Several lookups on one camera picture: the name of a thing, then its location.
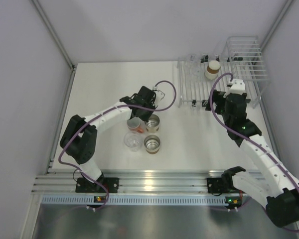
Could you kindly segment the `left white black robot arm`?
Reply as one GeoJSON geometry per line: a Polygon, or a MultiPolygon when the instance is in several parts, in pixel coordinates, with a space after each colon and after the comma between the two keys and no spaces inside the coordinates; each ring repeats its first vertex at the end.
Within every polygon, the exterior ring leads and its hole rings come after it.
{"type": "Polygon", "coordinates": [[[148,120],[158,106],[156,98],[156,87],[149,89],[142,86],[138,93],[121,98],[103,112],[88,117],[74,115],[69,120],[60,146],[78,164],[91,191],[99,192],[104,185],[104,174],[92,159],[97,136],[123,121],[148,120]]]}

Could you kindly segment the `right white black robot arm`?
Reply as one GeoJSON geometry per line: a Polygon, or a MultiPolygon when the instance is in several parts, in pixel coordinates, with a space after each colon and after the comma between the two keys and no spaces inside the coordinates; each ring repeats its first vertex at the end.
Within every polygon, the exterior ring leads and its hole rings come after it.
{"type": "Polygon", "coordinates": [[[224,189],[247,193],[279,227],[299,221],[299,179],[293,176],[271,150],[257,125],[247,118],[246,93],[242,90],[211,90],[206,110],[213,113],[228,136],[260,170],[265,182],[236,166],[222,174],[224,189]]]}

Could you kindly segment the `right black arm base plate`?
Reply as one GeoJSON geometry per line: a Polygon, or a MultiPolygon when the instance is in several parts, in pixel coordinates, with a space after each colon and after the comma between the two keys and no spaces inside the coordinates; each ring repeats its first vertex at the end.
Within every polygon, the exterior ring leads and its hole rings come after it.
{"type": "Polygon", "coordinates": [[[220,196],[226,193],[226,188],[222,178],[207,178],[208,193],[214,196],[220,196]]]}

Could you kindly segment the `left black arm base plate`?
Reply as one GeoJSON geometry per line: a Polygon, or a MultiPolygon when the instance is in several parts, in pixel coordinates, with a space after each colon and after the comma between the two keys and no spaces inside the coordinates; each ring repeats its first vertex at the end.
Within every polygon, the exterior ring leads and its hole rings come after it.
{"type": "MultiPolygon", "coordinates": [[[[107,189],[109,193],[117,193],[119,189],[119,178],[104,177],[100,183],[107,189]]],[[[84,177],[77,179],[76,193],[105,193],[104,189],[97,184],[90,182],[84,177]]]]}

